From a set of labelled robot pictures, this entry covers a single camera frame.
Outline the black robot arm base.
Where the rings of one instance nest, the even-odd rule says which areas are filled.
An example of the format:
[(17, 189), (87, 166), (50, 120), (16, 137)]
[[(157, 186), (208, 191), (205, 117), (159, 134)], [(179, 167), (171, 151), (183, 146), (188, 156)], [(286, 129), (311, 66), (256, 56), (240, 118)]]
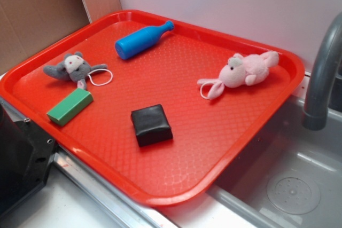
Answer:
[(1, 107), (1, 218), (45, 187), (56, 147), (34, 121), (13, 121)]

